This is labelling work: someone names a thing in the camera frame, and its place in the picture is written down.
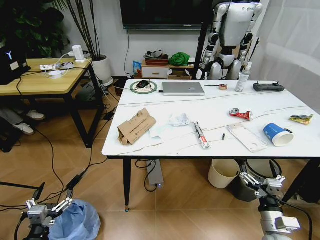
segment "computer mouse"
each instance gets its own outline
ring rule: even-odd
[[[148,82],[148,81],[142,80],[141,82],[139,82],[139,83],[137,84],[137,87],[140,88],[140,89],[143,89],[143,88],[145,88],[145,87],[148,86],[148,85],[149,85],[149,82]]]

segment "white bottle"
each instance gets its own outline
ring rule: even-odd
[[[251,65],[252,65],[252,62],[249,61],[246,68],[240,74],[238,83],[235,87],[236,92],[241,93],[244,90],[245,84],[248,81],[248,78],[250,76]]]

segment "drawer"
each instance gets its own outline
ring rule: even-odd
[[[142,77],[147,79],[167,79],[168,67],[142,67]]]

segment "crushed red can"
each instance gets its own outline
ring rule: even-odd
[[[253,113],[252,111],[247,111],[245,113],[240,113],[238,108],[232,108],[229,112],[230,116],[232,117],[238,117],[242,119],[247,119],[249,121],[252,120]]]

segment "silver laptop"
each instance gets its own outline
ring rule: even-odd
[[[162,83],[163,95],[166,96],[203,96],[203,90],[199,82],[165,81]]]

